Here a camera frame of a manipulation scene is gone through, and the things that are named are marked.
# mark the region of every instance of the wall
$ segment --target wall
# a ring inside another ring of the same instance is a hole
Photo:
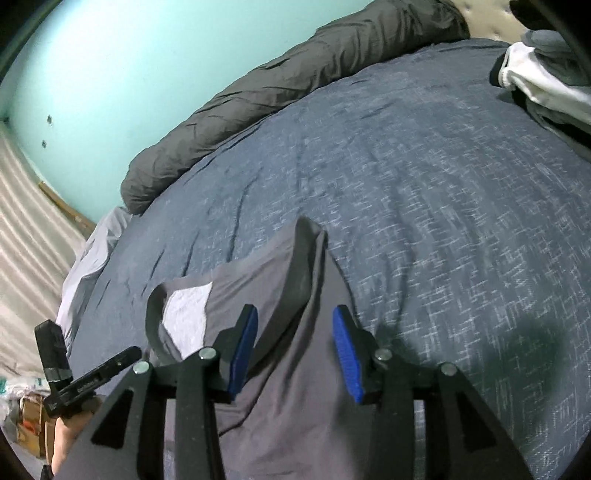
[[[121,180],[143,148],[241,75],[366,3],[64,0],[30,40],[11,128],[64,200],[97,221],[121,203]]]
[[[0,83],[0,121],[4,120],[8,114],[8,109],[12,105],[14,93],[17,91],[18,82],[30,51],[31,44],[28,43],[18,54],[7,75]]]

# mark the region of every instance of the blue comforter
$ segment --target blue comforter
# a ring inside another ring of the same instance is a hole
[[[488,84],[505,49],[466,40],[371,66],[197,163],[117,245],[75,374],[146,346],[157,284],[307,215],[379,342],[457,363],[534,476],[557,478],[591,425],[591,165]]]

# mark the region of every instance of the cardboard box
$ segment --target cardboard box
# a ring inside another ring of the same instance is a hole
[[[53,456],[55,420],[47,416],[41,395],[21,400],[17,423],[17,443],[38,458]]]

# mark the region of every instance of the gray pillow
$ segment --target gray pillow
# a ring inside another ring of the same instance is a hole
[[[421,46],[469,38],[449,0],[375,0],[319,28],[218,93],[129,164],[121,197],[133,214],[229,138],[317,88]]]

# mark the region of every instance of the headboard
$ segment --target headboard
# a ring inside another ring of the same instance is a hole
[[[472,37],[515,43],[525,27],[513,16],[509,0],[452,0],[468,22]]]

